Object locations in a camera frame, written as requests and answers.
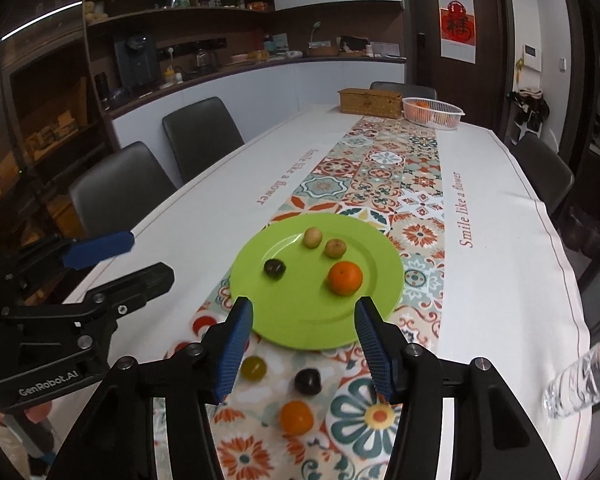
gray chair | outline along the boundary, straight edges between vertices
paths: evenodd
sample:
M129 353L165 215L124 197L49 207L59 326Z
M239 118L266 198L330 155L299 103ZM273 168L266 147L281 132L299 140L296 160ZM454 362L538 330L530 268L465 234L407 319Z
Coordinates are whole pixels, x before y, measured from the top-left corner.
M162 127L185 183L244 144L218 97L176 110L162 119Z
M371 83L372 90L390 90L400 92L402 97L421 97L423 99L437 99L438 92L428 86L405 85L404 83L389 83L387 81L375 81Z
M144 142L109 155L69 188L88 237L132 229L175 191Z
M573 173L566 163L533 134L525 134L511 147L511 154L529 179L531 186L553 213L573 186Z

patterned table runner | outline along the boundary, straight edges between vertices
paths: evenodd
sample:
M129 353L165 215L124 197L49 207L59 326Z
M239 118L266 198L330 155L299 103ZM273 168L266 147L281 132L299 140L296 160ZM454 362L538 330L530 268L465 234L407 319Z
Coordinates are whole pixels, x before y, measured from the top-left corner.
M405 338L435 351L442 316L444 215L436 134L405 120L364 117L318 163L270 222L299 214L333 212L376 227L399 251L402 300L389 317ZM191 320L190 341L231 309L227 273ZM190 341L177 341L168 355ZM400 406L376 396L359 344L321 352L295 351L251 334L245 356L267 363L258 383L240 377L221 406L208 409L222 471L231 480L381 479L391 455ZM302 397L293 389L302 368L318 368L322 391ZM304 400L314 428L283 434L278 412ZM164 403L155 403L158 475L170 479Z

white plastic basket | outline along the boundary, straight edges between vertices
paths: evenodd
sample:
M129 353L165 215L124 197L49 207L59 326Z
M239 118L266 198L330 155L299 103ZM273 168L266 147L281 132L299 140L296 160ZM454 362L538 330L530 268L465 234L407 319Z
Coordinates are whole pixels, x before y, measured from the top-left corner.
M408 121L438 130L455 130L464 115L457 106L421 97L405 97L402 108Z

plastic water bottle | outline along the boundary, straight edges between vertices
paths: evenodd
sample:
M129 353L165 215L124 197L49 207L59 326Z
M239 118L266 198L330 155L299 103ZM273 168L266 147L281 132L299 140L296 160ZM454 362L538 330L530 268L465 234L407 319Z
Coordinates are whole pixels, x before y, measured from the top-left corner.
M600 342L549 383L542 405L550 417L568 416L600 402Z

green plate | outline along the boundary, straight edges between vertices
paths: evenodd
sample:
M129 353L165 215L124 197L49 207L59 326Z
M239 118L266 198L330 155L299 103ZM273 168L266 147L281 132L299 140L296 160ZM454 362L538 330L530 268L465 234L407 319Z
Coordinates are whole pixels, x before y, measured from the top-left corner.
M309 249L302 243L312 226L322 231L322 243ZM347 252L340 260L324 254L328 240L340 238ZM264 262L278 258L286 272L275 280ZM326 277L331 266L347 260L363 273L362 286L351 296L333 294ZM253 303L253 329L263 338L301 350L336 348L356 341L353 308L360 296L371 296L382 317L400 301L404 269L391 241L371 225L333 213L304 214L270 225L242 248L231 270L231 295Z

